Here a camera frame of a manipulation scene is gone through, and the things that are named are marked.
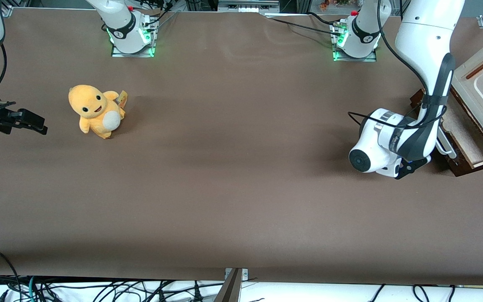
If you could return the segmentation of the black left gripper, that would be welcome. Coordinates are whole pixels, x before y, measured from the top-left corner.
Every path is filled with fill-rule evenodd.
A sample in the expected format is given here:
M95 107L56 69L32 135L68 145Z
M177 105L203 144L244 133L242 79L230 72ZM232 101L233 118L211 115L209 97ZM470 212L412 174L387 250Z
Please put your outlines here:
M404 178L404 176L414 173L416 170L418 170L419 168L425 166L430 162L431 162L430 156L427 156L421 160L415 160L415 161L407 161L402 158L399 166L397 166L397 176L395 176L395 179L400 180Z

